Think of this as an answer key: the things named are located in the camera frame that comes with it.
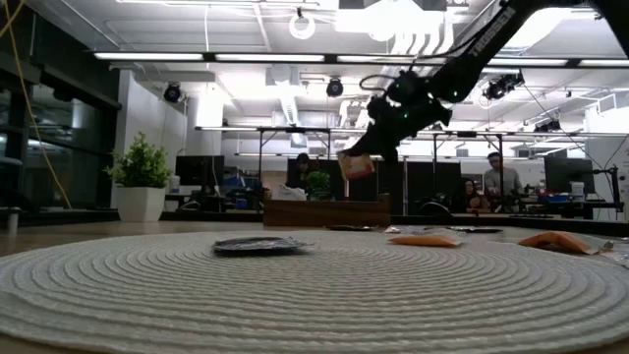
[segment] white planter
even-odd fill
[[[159,221],[165,197],[163,188],[118,187],[118,215],[124,222]]]

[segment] ceiling camera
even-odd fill
[[[522,73],[513,75],[504,75],[498,80],[489,82],[489,87],[483,91],[483,96],[488,100],[497,100],[504,97],[507,93],[515,89],[515,87],[524,83]]]
[[[164,99],[170,103],[179,103],[184,100],[184,93],[181,91],[181,84],[168,84],[168,88],[164,91]]]
[[[327,84],[327,90],[325,92],[327,93],[328,97],[338,97],[343,94],[343,84],[341,84],[341,79],[330,79],[330,83]]]

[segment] green plant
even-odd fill
[[[330,175],[325,172],[311,172],[306,178],[306,182],[308,182],[309,189],[314,193],[329,192]]]
[[[166,150],[146,142],[146,134],[138,132],[127,154],[112,152],[114,167],[105,172],[114,183],[124,187],[164,188],[171,170],[166,167]]]

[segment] ceiling light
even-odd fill
[[[519,69],[484,68],[483,74],[520,74]]]
[[[253,7],[259,5],[265,8],[294,9],[318,9],[318,2],[310,1],[246,1],[246,0],[116,0],[123,4],[149,4],[165,6],[225,6],[231,8]]]
[[[366,133],[367,129],[344,129],[344,128],[332,128],[330,133]]]
[[[614,59],[600,59],[600,60],[582,60],[579,63],[580,67],[587,66],[604,66],[604,67],[629,67],[629,60],[614,60]]]
[[[564,66],[567,59],[536,59],[536,58],[493,58],[489,60],[489,65],[495,66],[517,66],[517,67],[543,67]]]
[[[222,62],[317,62],[323,61],[323,55],[314,54],[216,54],[216,60]]]
[[[94,56],[101,60],[130,61],[202,61],[200,53],[134,53],[134,52],[99,52]]]
[[[413,61],[412,55],[339,55],[337,60],[340,63],[408,63]]]
[[[254,127],[196,127],[197,130],[220,131],[220,132],[255,132]]]
[[[288,31],[297,39],[308,39],[315,34],[315,19],[310,15],[301,15],[301,9],[299,8],[297,11],[300,15],[295,15],[291,18],[291,21],[288,23]],[[300,19],[304,19],[308,23],[304,29],[297,29],[297,22]]]
[[[277,155],[278,155],[277,153],[257,153],[257,152],[236,152],[236,153],[234,153],[234,156],[250,156],[250,157],[277,156]]]

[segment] wall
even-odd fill
[[[143,132],[150,144],[166,148],[168,167],[174,170],[177,154],[185,146],[186,116],[138,84],[131,71],[120,73],[119,92],[123,108],[116,124],[116,151],[127,152],[134,136]],[[115,193],[112,205],[115,206]]]

